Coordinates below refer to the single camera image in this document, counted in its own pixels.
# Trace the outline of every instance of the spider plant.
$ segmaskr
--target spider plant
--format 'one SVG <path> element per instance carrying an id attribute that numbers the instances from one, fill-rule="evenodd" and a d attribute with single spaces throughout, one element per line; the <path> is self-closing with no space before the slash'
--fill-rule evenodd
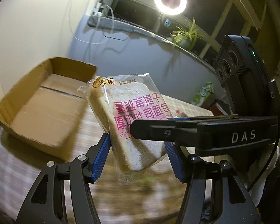
<path id="1" fill-rule="evenodd" d="M 197 33 L 195 19 L 193 18 L 193 23 L 190 24 L 188 21 L 188 28 L 177 27 L 179 30 L 172 31 L 171 38 L 173 43 L 176 45 L 183 47 L 186 50 L 192 50 L 197 39 L 203 38 L 203 36 Z"/>

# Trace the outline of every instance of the gray wall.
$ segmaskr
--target gray wall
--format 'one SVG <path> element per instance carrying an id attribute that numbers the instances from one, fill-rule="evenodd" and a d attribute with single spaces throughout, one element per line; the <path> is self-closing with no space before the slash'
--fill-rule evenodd
<path id="1" fill-rule="evenodd" d="M 87 26 L 84 16 L 75 36 L 82 41 L 99 43 L 106 40 L 100 30 Z M 214 84 L 215 93 L 223 95 L 216 74 L 194 57 L 173 48 L 171 44 L 157 42 L 135 33 L 114 31 L 100 45 L 87 44 L 73 39 L 69 58 L 89 62 L 98 67 L 97 75 L 113 76 L 149 73 L 160 93 L 191 102 L 197 91 L 208 81 Z"/>

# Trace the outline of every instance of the slice of bread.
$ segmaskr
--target slice of bread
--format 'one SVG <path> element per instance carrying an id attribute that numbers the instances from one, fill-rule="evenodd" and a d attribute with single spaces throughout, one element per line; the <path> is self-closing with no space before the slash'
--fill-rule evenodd
<path id="1" fill-rule="evenodd" d="M 105 131 L 111 135 L 112 150 L 123 173 L 141 171 L 166 154 L 164 142 L 138 140 L 130 134 L 120 137 L 118 133 L 114 119 L 118 113 L 114 102 L 129 101 L 148 94 L 151 92 L 147 86 L 137 82 L 91 88 L 89 97 L 91 108 Z"/>

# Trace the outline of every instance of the blue gripper pad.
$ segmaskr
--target blue gripper pad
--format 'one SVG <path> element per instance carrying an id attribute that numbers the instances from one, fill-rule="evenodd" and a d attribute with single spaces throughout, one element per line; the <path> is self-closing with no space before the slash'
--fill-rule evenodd
<path id="1" fill-rule="evenodd" d="M 93 162 L 93 171 L 91 175 L 91 179 L 93 182 L 95 182 L 97 179 L 101 177 L 109 150 L 111 147 L 111 141 L 110 141 L 110 135 L 105 138 L 104 142 L 102 143 L 102 146 L 96 155 L 96 159 Z"/>
<path id="2" fill-rule="evenodd" d="M 185 181 L 185 175 L 182 167 L 182 161 L 173 145 L 172 142 L 165 141 L 165 148 L 176 178 L 179 179 L 180 182 Z"/>

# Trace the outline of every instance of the bread package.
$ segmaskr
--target bread package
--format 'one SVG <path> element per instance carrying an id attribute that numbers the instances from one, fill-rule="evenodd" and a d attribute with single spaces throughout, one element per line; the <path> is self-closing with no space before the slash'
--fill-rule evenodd
<path id="1" fill-rule="evenodd" d="M 172 118 L 148 73 L 99 77 L 82 90 L 97 120 L 111 136 L 119 184 L 133 182 L 166 154 L 164 142 L 138 140 L 130 134 L 135 119 Z"/>

